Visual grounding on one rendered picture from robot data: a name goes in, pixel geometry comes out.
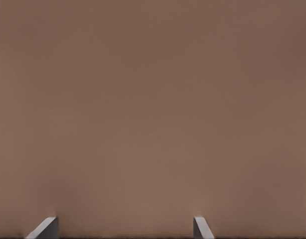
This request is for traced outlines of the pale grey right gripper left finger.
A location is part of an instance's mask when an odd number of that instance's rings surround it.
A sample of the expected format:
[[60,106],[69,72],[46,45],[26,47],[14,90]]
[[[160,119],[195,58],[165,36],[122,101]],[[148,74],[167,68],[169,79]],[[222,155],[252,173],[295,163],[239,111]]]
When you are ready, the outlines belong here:
[[47,217],[41,222],[25,239],[58,239],[59,219],[58,217]]

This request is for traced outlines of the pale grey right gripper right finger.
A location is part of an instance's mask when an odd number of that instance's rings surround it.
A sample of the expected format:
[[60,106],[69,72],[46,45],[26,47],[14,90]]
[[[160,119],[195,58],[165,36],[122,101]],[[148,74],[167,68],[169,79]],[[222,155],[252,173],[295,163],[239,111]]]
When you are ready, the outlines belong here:
[[193,218],[193,238],[194,239],[214,239],[209,225],[204,217]]

